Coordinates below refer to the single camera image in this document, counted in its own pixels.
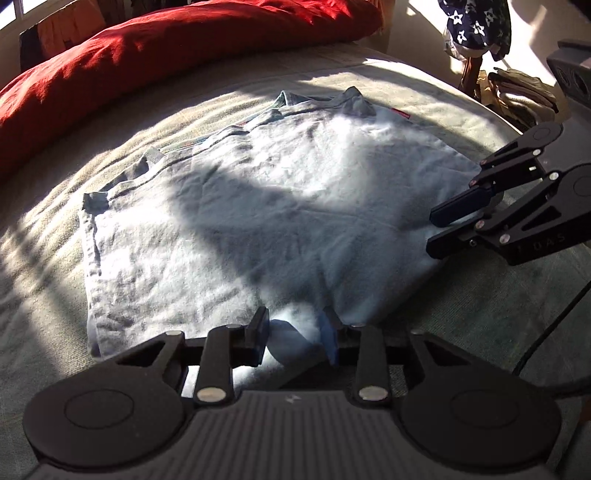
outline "orange cloth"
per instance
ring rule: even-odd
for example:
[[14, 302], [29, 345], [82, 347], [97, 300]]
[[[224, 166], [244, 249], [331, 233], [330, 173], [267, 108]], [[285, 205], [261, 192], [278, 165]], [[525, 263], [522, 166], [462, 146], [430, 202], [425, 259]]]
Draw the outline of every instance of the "orange cloth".
[[106, 28], [96, 0], [75, 0], [37, 24], [46, 59], [79, 45]]

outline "ridged plastic surface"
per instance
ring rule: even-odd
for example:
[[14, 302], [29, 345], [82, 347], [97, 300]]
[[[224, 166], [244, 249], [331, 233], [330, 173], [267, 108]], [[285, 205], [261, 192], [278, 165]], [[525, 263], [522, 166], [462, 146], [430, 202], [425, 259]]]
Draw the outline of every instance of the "ridged plastic surface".
[[506, 475], [454, 471], [411, 446], [388, 412], [339, 391], [247, 391], [198, 412], [182, 438], [143, 465], [111, 473], [40, 465], [30, 480], [551, 480], [543, 466]]

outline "metal screw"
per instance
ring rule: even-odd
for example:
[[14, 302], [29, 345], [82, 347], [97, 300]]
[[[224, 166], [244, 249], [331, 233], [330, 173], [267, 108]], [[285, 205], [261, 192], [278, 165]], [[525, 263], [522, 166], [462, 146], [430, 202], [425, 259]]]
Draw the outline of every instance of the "metal screw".
[[197, 398], [207, 403], [217, 403], [226, 398], [226, 392], [218, 387], [205, 387], [197, 392]]
[[388, 390], [370, 385], [359, 390], [359, 397], [366, 401], [380, 401], [388, 398]]

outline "red clothing tag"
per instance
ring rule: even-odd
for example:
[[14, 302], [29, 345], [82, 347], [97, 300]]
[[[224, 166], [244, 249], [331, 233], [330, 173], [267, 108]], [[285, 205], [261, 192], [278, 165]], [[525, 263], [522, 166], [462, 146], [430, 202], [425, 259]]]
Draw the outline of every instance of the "red clothing tag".
[[403, 112], [402, 110], [398, 110], [397, 108], [391, 108], [393, 112], [396, 112], [398, 115], [402, 115], [406, 120], [410, 118], [410, 113]]

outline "bed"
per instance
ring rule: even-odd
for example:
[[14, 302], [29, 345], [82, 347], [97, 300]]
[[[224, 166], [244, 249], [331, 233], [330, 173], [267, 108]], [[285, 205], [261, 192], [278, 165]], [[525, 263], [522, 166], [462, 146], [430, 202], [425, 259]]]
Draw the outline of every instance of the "bed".
[[[350, 86], [375, 104], [410, 114], [473, 161], [518, 135], [482, 105], [411, 66], [356, 44], [332, 44], [212, 63], [146, 87], [93, 114], [11, 178], [0, 192], [0, 478], [16, 480], [35, 465], [21, 428], [27, 401], [92, 364], [78, 224], [83, 193], [111, 181], [148, 147], [170, 149], [238, 122], [282, 90], [334, 96]], [[584, 246], [512, 268], [473, 249], [449, 259], [384, 325], [395, 329], [406, 320], [510, 369], [586, 282], [590, 266]], [[524, 378], [551, 384], [589, 373], [590, 301], [541, 347]], [[311, 356], [267, 370], [244, 386], [278, 388], [318, 361]], [[560, 406], [553, 468], [569, 445], [581, 401]]]

